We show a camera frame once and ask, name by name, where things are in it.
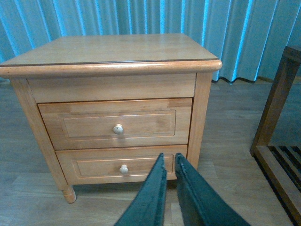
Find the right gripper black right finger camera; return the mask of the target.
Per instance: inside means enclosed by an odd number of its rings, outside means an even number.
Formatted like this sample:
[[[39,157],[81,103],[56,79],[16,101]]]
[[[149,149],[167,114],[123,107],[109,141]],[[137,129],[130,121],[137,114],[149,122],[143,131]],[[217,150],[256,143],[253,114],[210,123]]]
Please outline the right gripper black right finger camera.
[[[248,226],[181,154],[175,156],[177,195],[186,226]]]

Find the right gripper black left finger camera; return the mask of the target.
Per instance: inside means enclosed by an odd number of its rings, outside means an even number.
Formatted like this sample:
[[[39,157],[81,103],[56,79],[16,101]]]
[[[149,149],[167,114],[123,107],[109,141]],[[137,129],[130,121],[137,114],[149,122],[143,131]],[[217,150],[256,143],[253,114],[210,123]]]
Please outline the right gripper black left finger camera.
[[[167,172],[160,153],[136,197],[116,226],[162,226],[166,203]]]

